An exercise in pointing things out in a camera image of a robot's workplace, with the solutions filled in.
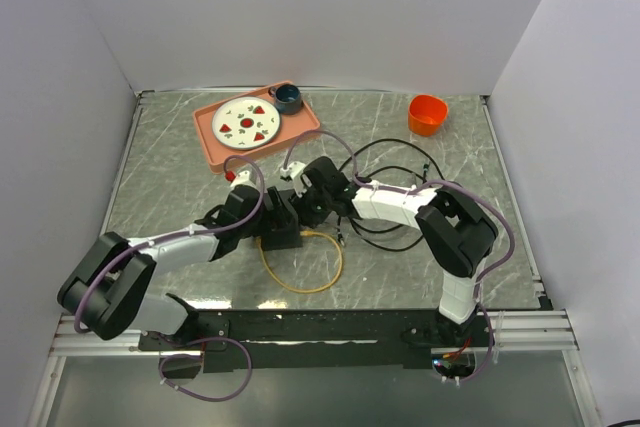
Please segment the black network switch box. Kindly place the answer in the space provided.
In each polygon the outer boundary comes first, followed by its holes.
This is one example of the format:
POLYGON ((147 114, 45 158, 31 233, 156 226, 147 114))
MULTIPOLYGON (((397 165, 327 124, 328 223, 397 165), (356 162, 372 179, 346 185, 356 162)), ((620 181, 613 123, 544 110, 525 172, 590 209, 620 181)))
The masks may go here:
POLYGON ((263 213, 259 226, 259 240, 264 251, 278 251, 293 249, 302 246, 302 235, 300 225, 298 232, 271 232, 267 217, 267 193, 263 201, 263 213))

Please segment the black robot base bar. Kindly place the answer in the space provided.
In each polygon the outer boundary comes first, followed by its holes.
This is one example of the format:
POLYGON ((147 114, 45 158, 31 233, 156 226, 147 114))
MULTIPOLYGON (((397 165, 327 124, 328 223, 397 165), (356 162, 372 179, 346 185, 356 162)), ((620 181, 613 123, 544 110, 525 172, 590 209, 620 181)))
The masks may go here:
POLYGON ((206 373, 246 369, 429 369, 438 349, 486 348, 494 337, 474 311, 456 324, 435 309, 199 310, 173 335, 139 338, 143 352, 183 352, 206 373))

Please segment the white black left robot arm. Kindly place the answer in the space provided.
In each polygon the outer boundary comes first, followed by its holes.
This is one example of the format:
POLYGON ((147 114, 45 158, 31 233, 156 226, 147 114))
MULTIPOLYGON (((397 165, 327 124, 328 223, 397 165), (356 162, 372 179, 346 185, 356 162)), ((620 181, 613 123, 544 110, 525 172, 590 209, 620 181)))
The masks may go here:
POLYGON ((299 201, 292 189, 260 192, 241 184, 185 228, 146 238, 106 232, 64 281, 57 302, 73 315, 79 333, 112 340, 129 328, 148 328, 162 332, 174 348, 188 348, 198 336, 198 312, 175 294, 149 294, 153 277, 219 260, 245 238, 298 245, 299 201))

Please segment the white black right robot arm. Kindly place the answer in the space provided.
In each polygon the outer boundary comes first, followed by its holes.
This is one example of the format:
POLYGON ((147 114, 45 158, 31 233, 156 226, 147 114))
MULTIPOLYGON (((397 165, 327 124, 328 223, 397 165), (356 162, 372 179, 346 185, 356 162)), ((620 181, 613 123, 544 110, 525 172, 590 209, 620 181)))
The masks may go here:
POLYGON ((438 183, 421 190, 381 183, 368 177, 350 180, 326 156, 309 164, 293 162, 280 169, 290 181, 299 223, 316 227, 335 214, 346 219, 380 220, 421 232, 444 271, 437 333, 456 346, 472 333, 477 269, 498 236, 495 223, 477 200, 456 184, 438 183))

